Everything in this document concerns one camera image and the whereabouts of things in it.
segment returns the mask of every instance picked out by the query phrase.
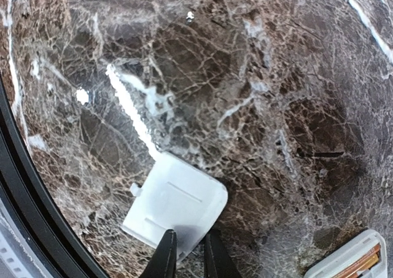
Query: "marble surface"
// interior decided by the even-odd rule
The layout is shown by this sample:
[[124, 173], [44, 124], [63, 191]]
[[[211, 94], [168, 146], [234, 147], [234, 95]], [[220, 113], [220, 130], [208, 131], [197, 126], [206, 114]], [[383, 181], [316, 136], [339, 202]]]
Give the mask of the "marble surface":
[[[120, 224], [155, 146], [227, 187], [216, 226], [244, 277], [301, 277], [365, 228], [386, 238], [393, 275], [393, 0], [0, 6], [21, 133], [111, 277], [137, 277], [152, 254]], [[178, 277], [202, 275], [197, 248]]]

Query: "black rim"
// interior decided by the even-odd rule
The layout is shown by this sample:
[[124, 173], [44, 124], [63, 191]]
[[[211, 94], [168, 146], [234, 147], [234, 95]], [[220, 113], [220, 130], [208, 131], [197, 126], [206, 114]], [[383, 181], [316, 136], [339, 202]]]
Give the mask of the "black rim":
[[0, 76], [0, 199], [53, 277], [108, 275], [74, 234], [23, 143]]

